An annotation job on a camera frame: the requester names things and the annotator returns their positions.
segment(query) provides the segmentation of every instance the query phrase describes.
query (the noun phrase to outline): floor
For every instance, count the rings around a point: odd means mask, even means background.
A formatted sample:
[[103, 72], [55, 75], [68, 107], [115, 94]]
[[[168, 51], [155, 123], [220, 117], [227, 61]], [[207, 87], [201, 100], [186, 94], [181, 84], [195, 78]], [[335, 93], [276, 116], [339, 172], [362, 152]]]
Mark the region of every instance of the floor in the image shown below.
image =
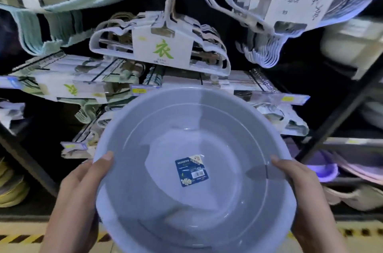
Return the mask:
[[[46, 223], [0, 223], [0, 252], [38, 253], [45, 233]], [[350, 253], [378, 253], [383, 248], [383, 223], [338, 222], [338, 229], [345, 236]], [[277, 253], [300, 253], [298, 243], [289, 234]], [[98, 242], [90, 253], [123, 253], [100, 225]]]

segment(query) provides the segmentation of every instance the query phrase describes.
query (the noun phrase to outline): person's left hand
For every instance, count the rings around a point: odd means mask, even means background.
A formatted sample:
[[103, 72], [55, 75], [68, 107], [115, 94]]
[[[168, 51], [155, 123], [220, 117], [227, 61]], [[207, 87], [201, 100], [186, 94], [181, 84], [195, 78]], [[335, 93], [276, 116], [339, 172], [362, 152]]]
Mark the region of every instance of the person's left hand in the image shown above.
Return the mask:
[[40, 253], [87, 253], [98, 237], [96, 194], [113, 163], [108, 151], [95, 163], [80, 164], [61, 182]]

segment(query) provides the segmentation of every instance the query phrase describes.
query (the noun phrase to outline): hand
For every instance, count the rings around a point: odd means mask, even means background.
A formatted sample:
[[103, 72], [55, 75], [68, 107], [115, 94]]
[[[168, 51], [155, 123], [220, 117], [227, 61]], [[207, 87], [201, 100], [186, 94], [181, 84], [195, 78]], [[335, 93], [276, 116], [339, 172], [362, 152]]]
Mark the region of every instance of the hand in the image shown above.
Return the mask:
[[291, 231], [303, 251], [346, 253], [343, 236], [336, 227], [316, 173], [296, 160], [272, 156], [271, 161], [293, 181], [298, 206]]
[[98, 237], [96, 194], [113, 163], [108, 151], [98, 161], [80, 164], [61, 182], [40, 253], [87, 253]]

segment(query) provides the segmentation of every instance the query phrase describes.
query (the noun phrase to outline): white flower on label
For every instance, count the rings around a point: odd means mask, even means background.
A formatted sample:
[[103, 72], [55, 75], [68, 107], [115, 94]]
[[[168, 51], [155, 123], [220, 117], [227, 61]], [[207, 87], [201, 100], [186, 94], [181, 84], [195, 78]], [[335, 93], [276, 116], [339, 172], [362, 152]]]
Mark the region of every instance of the white flower on label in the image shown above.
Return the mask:
[[189, 179], [189, 178], [185, 178], [185, 179], [181, 179], [181, 182], [182, 182], [182, 184], [184, 184], [184, 185], [186, 185], [186, 186], [188, 186], [189, 184], [191, 184], [191, 179]]

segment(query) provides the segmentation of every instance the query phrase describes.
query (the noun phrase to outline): barcode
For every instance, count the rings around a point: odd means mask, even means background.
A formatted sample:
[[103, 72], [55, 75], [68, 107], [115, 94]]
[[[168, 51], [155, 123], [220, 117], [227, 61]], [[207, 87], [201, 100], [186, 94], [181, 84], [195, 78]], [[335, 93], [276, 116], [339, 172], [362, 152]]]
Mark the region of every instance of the barcode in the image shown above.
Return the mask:
[[203, 170], [198, 170], [198, 171], [192, 172], [191, 175], [192, 175], [192, 178], [198, 178], [202, 175], [205, 175], [205, 173]]

